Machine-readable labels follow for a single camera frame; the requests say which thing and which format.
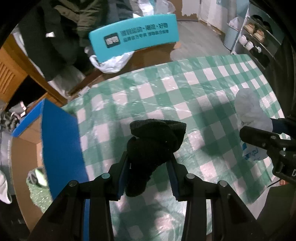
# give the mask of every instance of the folded black sock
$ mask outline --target folded black sock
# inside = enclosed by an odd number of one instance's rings
[[[130,124],[132,137],[127,144],[131,174],[126,195],[135,197],[145,191],[152,172],[169,160],[184,139],[186,124],[173,120],[137,120]]]

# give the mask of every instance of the checkered tablecloth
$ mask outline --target checkered tablecloth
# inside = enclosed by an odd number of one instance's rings
[[[268,116],[284,117],[270,85],[247,55],[190,58],[139,69],[93,85],[64,109],[77,115],[90,179],[119,161],[131,137],[130,122],[176,120],[187,124],[177,161],[203,180],[226,180],[251,203],[273,175],[269,158],[242,158],[234,109],[241,88],[254,90]],[[186,202],[173,197],[165,165],[153,173],[142,195],[124,195],[110,207],[117,240],[181,240]]]

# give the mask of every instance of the gray wooden floor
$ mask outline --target gray wooden floor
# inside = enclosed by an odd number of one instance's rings
[[[230,51],[220,36],[200,22],[178,22],[181,47],[171,52],[171,60],[211,55],[227,55]]]

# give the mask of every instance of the trash can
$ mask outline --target trash can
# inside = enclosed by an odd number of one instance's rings
[[[225,35],[225,39],[224,39],[223,44],[226,48],[228,48],[230,51],[232,51],[239,31],[236,30],[235,28],[231,27],[229,24],[227,24],[227,25],[228,25],[228,30]]]

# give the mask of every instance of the teal box lid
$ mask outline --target teal box lid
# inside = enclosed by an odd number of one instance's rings
[[[126,52],[179,41],[175,14],[122,20],[89,33],[100,63]]]

